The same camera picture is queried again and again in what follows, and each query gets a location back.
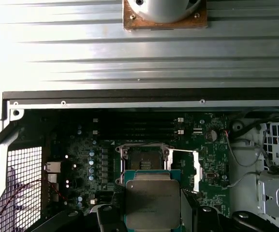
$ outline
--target metal side panel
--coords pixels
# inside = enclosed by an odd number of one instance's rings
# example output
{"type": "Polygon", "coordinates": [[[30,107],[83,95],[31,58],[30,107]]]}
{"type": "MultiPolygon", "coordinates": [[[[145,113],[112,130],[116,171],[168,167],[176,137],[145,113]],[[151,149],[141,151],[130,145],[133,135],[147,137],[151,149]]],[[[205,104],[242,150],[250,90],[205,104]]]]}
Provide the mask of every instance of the metal side panel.
{"type": "Polygon", "coordinates": [[[208,28],[126,31],[122,0],[0,0],[3,90],[279,87],[279,0],[208,0],[208,28]]]}

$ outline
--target capacitor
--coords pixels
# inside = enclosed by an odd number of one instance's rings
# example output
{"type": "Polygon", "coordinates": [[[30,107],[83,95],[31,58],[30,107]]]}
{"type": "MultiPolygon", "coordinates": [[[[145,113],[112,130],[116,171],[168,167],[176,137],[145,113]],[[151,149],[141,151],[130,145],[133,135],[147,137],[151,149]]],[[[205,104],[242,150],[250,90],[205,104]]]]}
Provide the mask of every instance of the capacitor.
{"type": "Polygon", "coordinates": [[[90,181],[94,180],[94,175],[89,176],[89,180],[90,181]]]}
{"type": "Polygon", "coordinates": [[[89,169],[89,173],[92,174],[92,173],[94,173],[94,172],[95,172],[95,168],[90,168],[90,169],[89,169]]]}
{"type": "Polygon", "coordinates": [[[209,142],[215,142],[218,139],[218,133],[215,130],[210,129],[205,133],[205,138],[209,142]]]}

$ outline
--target screw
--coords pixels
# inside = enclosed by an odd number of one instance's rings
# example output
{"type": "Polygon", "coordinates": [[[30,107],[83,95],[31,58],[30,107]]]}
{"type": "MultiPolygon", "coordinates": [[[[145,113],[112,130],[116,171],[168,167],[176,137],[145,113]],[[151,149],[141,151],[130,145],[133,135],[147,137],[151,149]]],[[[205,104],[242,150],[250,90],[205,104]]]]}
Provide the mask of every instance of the screw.
{"type": "Polygon", "coordinates": [[[203,211],[205,211],[205,212],[207,212],[207,213],[208,213],[208,212],[211,212],[211,208],[209,208],[209,207],[204,207],[204,208],[203,208],[203,211]]]}
{"type": "Polygon", "coordinates": [[[131,20],[135,20],[135,19],[136,19],[136,15],[132,14],[132,15],[130,16],[130,19],[131,19],[131,20]]]}
{"type": "Polygon", "coordinates": [[[240,218],[248,218],[248,217],[249,217],[249,215],[246,214],[246,213],[240,213],[240,214],[238,214],[238,216],[239,216],[240,218]]]}
{"type": "Polygon", "coordinates": [[[169,155],[169,150],[168,150],[168,149],[165,149],[165,150],[163,151],[163,153],[164,153],[164,155],[168,156],[168,155],[169,155]]]}

